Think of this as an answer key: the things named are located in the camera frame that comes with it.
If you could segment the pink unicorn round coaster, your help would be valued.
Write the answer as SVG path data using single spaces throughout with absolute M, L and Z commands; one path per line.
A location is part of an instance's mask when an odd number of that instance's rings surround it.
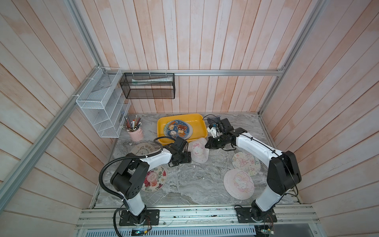
M 188 151 L 193 162 L 204 164 L 209 158 L 209 149 L 205 148 L 207 140 L 199 138 L 189 143 Z

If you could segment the blue bear car coaster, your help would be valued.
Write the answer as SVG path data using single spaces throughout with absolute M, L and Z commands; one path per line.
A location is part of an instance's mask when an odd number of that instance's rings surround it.
M 165 125 L 163 133 L 165 136 L 174 139 L 181 137 L 186 140 L 192 136 L 193 128 L 189 123 L 175 119 Z

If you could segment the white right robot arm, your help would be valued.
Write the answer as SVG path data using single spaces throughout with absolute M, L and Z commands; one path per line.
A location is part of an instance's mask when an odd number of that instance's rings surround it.
M 230 144 L 260 160 L 267 168 L 267 186 L 252 203 L 252 214 L 266 214 L 292 188 L 297 188 L 302 180 L 296 156 L 293 152 L 282 152 L 254 138 L 247 130 L 234 128 L 228 119 L 208 118 L 207 128 L 211 136 L 205 145 L 211 150 L 224 149 Z

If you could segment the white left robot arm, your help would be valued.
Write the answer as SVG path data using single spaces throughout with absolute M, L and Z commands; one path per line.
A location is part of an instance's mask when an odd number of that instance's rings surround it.
M 189 143 L 178 137 L 167 145 L 160 144 L 161 137 L 154 139 L 159 145 L 159 150 L 146 155 L 128 154 L 125 157 L 113 160 L 120 165 L 113 173 L 110 184 L 115 191 L 109 193 L 118 196 L 124 203 L 128 212 L 136 218 L 142 217 L 146 212 L 146 205 L 140 196 L 140 190 L 145 182 L 145 178 L 150 170 L 171 164 L 178 166 L 191 162 L 191 154 L 188 151 Z

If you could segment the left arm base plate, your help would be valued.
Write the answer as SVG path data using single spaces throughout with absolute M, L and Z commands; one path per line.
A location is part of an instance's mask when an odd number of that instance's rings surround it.
M 159 209 L 143 210 L 139 215 L 123 210 L 119 221 L 120 226 L 158 225 L 160 217 Z

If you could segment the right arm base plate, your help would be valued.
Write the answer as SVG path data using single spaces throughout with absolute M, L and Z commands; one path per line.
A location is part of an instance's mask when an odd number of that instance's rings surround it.
M 236 211 L 237 219 L 239 223 L 275 223 L 277 222 L 277 217 L 272 209 L 266 212 L 262 212 L 257 207 L 242 207 L 240 205 L 235 205 L 234 209 Z

